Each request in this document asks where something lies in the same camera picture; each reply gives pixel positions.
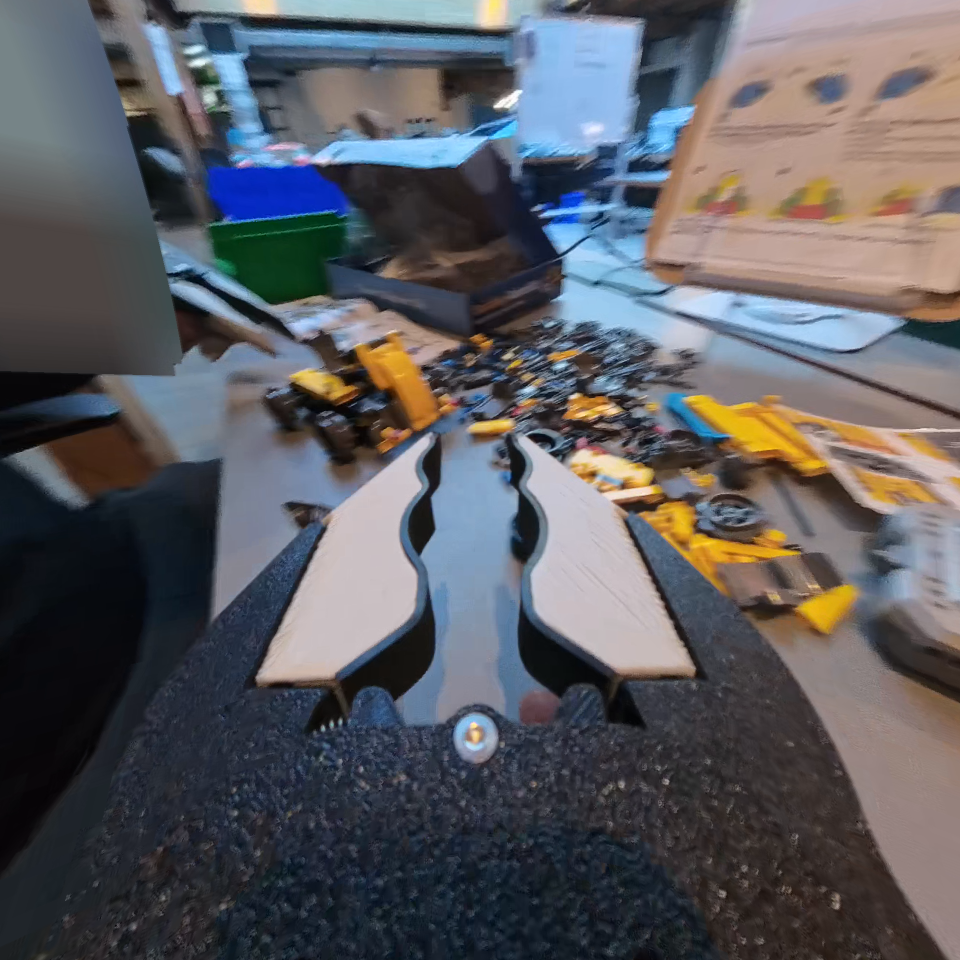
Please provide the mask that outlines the stack of yellow holed panels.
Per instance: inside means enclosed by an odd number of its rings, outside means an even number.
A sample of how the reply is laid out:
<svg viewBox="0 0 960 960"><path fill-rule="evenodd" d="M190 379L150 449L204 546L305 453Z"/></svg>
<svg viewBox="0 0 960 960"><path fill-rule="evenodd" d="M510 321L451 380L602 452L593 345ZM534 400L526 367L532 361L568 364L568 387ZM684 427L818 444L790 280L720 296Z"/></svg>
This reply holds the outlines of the stack of yellow holed panels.
<svg viewBox="0 0 960 960"><path fill-rule="evenodd" d="M758 461L786 465L805 478L831 471L826 458L771 404L728 405L706 394L686 395L687 404L715 429L729 435L722 445Z"/></svg>

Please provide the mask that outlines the black office chair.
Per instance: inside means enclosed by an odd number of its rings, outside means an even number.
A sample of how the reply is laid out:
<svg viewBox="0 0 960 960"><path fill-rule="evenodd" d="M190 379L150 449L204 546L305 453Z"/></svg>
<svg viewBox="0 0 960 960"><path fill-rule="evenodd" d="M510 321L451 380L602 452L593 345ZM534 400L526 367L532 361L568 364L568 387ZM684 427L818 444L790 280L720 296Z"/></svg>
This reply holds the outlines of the black office chair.
<svg viewBox="0 0 960 960"><path fill-rule="evenodd" d="M109 396L73 392L1 412L1 458L110 426L122 408Z"/></svg>

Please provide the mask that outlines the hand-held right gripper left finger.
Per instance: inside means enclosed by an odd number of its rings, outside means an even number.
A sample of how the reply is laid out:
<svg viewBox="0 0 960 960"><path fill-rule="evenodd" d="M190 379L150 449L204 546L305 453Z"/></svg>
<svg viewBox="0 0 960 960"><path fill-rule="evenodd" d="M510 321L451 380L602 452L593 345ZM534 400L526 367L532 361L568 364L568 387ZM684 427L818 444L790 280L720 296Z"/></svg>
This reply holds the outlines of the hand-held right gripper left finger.
<svg viewBox="0 0 960 960"><path fill-rule="evenodd" d="M423 552L435 532L439 435L426 433L334 508L255 670L260 690L320 690L350 706L394 700L436 649Z"/></svg>

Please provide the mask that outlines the pile of grey bricks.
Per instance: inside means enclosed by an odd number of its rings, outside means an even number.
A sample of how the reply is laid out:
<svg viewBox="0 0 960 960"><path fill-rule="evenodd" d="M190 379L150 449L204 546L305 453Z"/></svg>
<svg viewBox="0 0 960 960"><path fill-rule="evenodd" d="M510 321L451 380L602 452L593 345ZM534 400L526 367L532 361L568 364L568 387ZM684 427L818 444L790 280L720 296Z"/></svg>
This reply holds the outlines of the pile of grey bricks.
<svg viewBox="0 0 960 960"><path fill-rule="evenodd" d="M697 470L716 454L669 414L667 388L692 386L697 350L668 349L623 326L549 317L505 334L477 335L422 369L458 402L461 421L511 418L508 436L545 427L654 471Z"/></svg>

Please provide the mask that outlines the yellow and black panel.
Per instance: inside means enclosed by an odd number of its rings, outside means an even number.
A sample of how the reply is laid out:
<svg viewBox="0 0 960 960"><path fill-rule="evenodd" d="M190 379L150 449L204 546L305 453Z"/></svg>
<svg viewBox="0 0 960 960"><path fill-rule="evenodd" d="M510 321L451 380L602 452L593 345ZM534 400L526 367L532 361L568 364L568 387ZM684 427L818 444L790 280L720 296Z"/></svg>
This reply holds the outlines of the yellow and black panel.
<svg viewBox="0 0 960 960"><path fill-rule="evenodd" d="M567 466L582 481L604 491L646 488L655 483L652 468L594 448L577 450Z"/></svg>

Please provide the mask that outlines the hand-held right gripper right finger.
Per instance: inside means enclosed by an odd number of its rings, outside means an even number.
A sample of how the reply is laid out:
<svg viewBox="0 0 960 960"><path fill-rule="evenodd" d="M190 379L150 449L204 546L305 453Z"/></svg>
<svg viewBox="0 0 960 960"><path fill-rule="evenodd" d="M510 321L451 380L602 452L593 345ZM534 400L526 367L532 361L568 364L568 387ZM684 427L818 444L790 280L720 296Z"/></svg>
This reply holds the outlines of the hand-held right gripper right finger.
<svg viewBox="0 0 960 960"><path fill-rule="evenodd" d="M577 685L607 702L630 682L690 681L697 665L626 514L531 438L506 440L517 495L510 546L521 563L518 651L558 697Z"/></svg>

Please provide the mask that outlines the whiteboard on stand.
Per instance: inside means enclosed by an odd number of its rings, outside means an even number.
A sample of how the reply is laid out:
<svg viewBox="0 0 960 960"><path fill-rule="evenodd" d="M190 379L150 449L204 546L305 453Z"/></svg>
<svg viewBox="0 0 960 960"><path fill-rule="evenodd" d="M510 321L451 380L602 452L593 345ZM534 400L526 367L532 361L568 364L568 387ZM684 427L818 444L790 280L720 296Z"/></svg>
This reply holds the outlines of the whiteboard on stand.
<svg viewBox="0 0 960 960"><path fill-rule="evenodd" d="M645 25L639 18L523 16L513 36L519 143L587 153L627 141Z"/></svg>

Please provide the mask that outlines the white instruction booklet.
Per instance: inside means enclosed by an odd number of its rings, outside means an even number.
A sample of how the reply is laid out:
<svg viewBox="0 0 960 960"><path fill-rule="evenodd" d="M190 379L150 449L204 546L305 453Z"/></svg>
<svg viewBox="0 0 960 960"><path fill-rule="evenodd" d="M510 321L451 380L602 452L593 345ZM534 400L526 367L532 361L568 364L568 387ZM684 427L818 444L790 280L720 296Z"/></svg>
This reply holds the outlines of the white instruction booklet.
<svg viewBox="0 0 960 960"><path fill-rule="evenodd" d="M461 341L414 321L394 309L381 309L366 298L337 299L325 295L307 297L276 306L294 339L305 345L316 340L319 331L330 335L342 353L360 343L399 335L403 349L418 366L433 363L461 347Z"/></svg>

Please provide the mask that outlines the yellow grey sticker sheet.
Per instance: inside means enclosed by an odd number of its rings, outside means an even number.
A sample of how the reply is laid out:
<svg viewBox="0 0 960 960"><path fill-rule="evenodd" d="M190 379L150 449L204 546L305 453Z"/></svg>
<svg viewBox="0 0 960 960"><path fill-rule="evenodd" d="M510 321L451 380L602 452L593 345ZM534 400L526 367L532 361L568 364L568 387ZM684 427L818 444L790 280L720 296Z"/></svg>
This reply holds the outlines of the yellow grey sticker sheet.
<svg viewBox="0 0 960 960"><path fill-rule="evenodd" d="M774 410L862 507L881 515L912 506L959 509L958 430L871 427L782 404Z"/></svg>

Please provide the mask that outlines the grey desk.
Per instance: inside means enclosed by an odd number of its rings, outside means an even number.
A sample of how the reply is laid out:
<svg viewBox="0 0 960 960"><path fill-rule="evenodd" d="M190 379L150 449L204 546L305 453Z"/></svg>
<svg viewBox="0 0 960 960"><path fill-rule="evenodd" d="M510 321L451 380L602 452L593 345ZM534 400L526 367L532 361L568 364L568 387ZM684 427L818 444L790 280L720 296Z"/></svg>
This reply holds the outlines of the grey desk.
<svg viewBox="0 0 960 960"><path fill-rule="evenodd" d="M889 395L722 339L617 294L571 285L555 313L633 328L667 349L702 354L694 391L723 402L782 394L790 405L871 426L947 426ZM376 467L329 466L316 441L282 436L260 405L267 386L307 366L286 348L270 359L234 346L209 363L188 355L177 375L171 432L186 460L222 460L212 614L217 616L293 539L282 503L335 505ZM414 724L480 702L517 718L535 683L517 651L520 572L507 546L516 498L491 448L449 421L438 530L425 553L437 653L402 702ZM894 878L945 956L958 958L958 701L889 667L851 616L822 636L794 617L758 623L820 714Z"/></svg>

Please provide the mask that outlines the green plastic bin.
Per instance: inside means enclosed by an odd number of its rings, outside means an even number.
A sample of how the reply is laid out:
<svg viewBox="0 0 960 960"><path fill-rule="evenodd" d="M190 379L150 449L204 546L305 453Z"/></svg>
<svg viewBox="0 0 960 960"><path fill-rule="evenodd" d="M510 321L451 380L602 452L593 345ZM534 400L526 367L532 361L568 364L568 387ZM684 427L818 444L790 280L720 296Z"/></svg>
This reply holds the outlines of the green plastic bin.
<svg viewBox="0 0 960 960"><path fill-rule="evenodd" d="M212 222L216 268L270 305L329 293L327 264L344 252L347 218L334 211Z"/></svg>

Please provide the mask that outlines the person's grey trousers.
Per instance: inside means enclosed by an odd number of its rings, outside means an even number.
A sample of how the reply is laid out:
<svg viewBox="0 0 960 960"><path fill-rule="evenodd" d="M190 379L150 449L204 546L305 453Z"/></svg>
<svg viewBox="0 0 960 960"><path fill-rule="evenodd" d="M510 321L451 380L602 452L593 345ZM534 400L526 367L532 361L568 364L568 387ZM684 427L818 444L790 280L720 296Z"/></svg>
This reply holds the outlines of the person's grey trousers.
<svg viewBox="0 0 960 960"><path fill-rule="evenodd" d="M210 624L222 462L176 462L96 502L132 535L146 601L136 654L98 743L121 757L150 702Z"/></svg>

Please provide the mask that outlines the dark blue cardboard box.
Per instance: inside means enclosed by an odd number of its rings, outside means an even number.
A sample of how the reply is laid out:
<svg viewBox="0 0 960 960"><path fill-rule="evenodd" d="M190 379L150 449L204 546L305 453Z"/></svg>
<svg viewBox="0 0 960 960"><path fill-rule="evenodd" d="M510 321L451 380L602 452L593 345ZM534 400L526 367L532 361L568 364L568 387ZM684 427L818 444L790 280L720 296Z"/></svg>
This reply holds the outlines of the dark blue cardboard box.
<svg viewBox="0 0 960 960"><path fill-rule="evenodd" d="M341 140L312 165L358 217L326 264L331 296L466 340L562 294L563 256L491 140Z"/></svg>

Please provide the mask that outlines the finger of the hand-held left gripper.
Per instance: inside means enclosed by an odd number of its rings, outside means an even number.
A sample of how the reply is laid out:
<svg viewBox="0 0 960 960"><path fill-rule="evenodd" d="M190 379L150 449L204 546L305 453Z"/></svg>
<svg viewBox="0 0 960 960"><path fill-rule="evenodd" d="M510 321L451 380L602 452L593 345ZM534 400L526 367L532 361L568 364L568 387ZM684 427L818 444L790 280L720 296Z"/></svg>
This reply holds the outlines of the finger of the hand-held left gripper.
<svg viewBox="0 0 960 960"><path fill-rule="evenodd" d="M227 302L247 318L261 325L270 335L294 340L295 335L281 312L222 271L197 260L167 242L161 242L161 256L171 293L171 281L194 282Z"/></svg>
<svg viewBox="0 0 960 960"><path fill-rule="evenodd" d="M272 335L261 324L197 283L171 280L174 317L183 354L225 354L246 345L260 354L277 354Z"/></svg>

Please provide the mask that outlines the yellow black brick vehicle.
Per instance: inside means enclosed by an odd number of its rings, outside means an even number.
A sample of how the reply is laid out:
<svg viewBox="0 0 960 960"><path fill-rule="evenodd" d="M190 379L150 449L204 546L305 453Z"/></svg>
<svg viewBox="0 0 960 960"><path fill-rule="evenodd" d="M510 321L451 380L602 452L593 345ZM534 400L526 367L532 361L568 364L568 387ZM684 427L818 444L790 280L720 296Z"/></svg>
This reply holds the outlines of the yellow black brick vehicle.
<svg viewBox="0 0 960 960"><path fill-rule="evenodd" d="M386 455L450 413L454 403L430 385L397 331L341 346L327 331L307 342L319 366L291 373L261 405L275 427L313 436L337 465L356 452Z"/></svg>

